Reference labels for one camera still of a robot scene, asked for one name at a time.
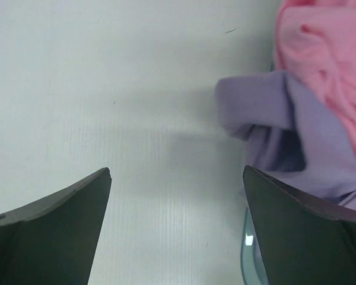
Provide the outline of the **pink t-shirt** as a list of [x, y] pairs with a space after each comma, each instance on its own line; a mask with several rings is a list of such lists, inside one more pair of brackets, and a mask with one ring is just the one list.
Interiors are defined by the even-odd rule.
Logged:
[[356, 158], [356, 1], [282, 1], [274, 62], [337, 115]]

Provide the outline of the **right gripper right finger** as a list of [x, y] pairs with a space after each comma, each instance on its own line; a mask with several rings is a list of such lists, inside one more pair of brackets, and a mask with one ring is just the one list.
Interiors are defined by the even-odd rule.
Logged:
[[356, 284], [355, 210], [251, 166], [243, 182], [269, 284]]

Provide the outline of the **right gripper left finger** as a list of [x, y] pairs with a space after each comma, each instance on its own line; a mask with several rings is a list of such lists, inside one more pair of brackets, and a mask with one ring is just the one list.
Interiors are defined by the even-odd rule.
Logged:
[[0, 284], [88, 284], [111, 183], [105, 167], [0, 214]]

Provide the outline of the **lavender t-shirt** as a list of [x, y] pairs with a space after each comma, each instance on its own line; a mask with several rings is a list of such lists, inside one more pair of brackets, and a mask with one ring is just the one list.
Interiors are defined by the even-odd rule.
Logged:
[[356, 159], [339, 119], [285, 71], [230, 77], [215, 88], [222, 127], [244, 162], [304, 192], [356, 210]]

